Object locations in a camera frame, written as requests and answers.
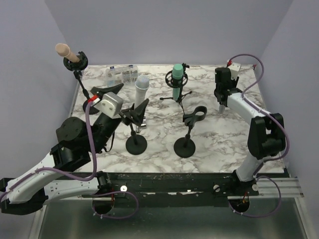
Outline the grey metal microphone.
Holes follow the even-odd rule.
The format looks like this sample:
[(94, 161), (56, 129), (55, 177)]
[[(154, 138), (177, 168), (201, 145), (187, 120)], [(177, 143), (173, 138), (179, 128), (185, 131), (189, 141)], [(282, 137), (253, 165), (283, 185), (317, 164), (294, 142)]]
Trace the grey metal microphone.
[(225, 108), (226, 108), (226, 107), (225, 107), (224, 105), (219, 105), (219, 111), (218, 111), (218, 112), (219, 112), (220, 114), (223, 114), (224, 111), (225, 111)]

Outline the black white-mic stand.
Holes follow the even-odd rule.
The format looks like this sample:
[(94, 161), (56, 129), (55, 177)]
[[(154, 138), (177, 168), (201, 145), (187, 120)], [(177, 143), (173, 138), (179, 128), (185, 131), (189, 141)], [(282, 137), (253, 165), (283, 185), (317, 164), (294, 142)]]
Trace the black white-mic stand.
[(122, 119), (122, 123), (126, 126), (129, 126), (131, 129), (131, 136), (126, 141), (126, 150), (128, 153), (132, 155), (140, 155), (145, 152), (147, 148), (147, 140), (142, 136), (137, 134), (134, 130), (133, 125), (140, 126), (141, 123), (132, 123), (130, 117), (131, 107), (128, 109), (121, 110), (120, 116)]

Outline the white microphone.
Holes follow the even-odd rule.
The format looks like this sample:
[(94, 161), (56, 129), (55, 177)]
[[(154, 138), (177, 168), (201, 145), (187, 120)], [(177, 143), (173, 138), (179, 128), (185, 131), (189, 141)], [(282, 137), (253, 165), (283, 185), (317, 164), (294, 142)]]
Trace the white microphone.
[(135, 109), (145, 100), (145, 95), (150, 87), (150, 80), (146, 75), (139, 75), (135, 81)]

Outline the black mic stand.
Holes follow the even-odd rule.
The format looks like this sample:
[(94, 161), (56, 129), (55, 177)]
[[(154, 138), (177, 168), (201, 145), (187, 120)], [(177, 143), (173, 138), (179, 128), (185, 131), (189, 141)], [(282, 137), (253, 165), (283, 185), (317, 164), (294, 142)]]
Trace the black mic stand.
[(194, 155), (196, 146), (193, 140), (191, 139), (191, 131), (193, 130), (196, 122), (205, 119), (206, 114), (207, 107), (198, 106), (191, 114), (183, 115), (182, 122), (186, 127), (188, 127), (188, 131), (185, 137), (177, 139), (174, 143), (173, 148), (177, 156), (181, 158), (189, 158)]

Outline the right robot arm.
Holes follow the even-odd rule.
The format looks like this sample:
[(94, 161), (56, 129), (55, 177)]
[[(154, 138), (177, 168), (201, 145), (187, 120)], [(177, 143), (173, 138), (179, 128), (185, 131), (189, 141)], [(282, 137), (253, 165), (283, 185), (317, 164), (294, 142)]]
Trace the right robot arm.
[(242, 96), (237, 88), (238, 78), (233, 78), (231, 69), (215, 69), (214, 95), (219, 102), (219, 113), (226, 108), (236, 112), (249, 126), (247, 146), (249, 153), (241, 166), (235, 170), (237, 178), (229, 183), (230, 191), (241, 195), (247, 190), (247, 183), (261, 168), (265, 161), (276, 156), (286, 148), (283, 132), (284, 120), (279, 113), (271, 114)]

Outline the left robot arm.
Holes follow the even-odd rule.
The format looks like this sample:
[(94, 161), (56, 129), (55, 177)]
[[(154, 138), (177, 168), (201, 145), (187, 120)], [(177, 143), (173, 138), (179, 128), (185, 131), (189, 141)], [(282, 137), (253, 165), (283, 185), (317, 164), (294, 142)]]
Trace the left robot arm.
[(85, 119), (67, 118), (56, 130), (58, 143), (37, 165), (17, 178), (1, 179), (2, 213), (28, 215), (56, 200), (115, 194), (109, 175), (97, 169), (97, 154), (106, 150), (120, 124), (141, 125), (149, 104), (146, 98), (123, 109), (122, 87), (98, 89), (87, 100)]

